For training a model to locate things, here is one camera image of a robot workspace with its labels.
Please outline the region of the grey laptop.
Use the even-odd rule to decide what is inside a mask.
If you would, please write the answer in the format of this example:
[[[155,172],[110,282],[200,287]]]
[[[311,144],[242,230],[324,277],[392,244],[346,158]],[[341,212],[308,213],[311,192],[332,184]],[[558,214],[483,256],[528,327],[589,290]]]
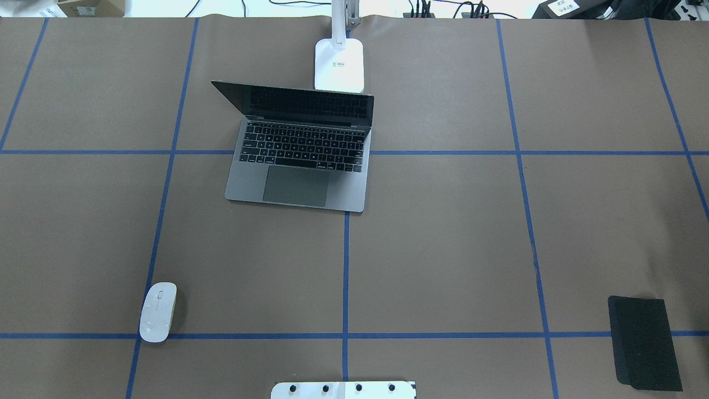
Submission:
[[[374,96],[212,84],[243,114],[226,200],[364,211]]]

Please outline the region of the white desk lamp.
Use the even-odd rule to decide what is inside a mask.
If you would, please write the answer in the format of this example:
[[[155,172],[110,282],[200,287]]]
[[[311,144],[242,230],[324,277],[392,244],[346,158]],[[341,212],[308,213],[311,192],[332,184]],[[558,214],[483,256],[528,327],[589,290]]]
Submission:
[[[331,36],[315,47],[315,89],[364,93],[364,46],[348,36],[359,22],[359,1],[331,2]]]

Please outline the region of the white computer mouse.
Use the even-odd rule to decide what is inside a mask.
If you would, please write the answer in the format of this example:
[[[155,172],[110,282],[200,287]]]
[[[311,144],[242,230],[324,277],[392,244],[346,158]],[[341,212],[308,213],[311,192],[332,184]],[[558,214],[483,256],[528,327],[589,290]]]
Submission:
[[[147,291],[140,313],[139,335],[149,343],[167,339],[174,316],[177,286],[171,282],[155,283]]]

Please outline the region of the black mouse pad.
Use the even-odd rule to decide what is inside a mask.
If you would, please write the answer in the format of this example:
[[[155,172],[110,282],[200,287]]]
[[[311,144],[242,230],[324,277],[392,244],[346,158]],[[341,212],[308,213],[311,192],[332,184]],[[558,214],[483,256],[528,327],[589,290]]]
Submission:
[[[608,297],[615,375],[637,391],[682,392],[663,299]]]

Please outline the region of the cardboard box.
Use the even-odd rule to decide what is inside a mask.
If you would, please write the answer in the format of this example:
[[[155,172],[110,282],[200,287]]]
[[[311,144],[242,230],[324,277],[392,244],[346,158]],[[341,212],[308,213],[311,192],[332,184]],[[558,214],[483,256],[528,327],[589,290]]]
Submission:
[[[116,17],[126,15],[125,1],[88,0],[57,1],[60,10],[68,17]]]

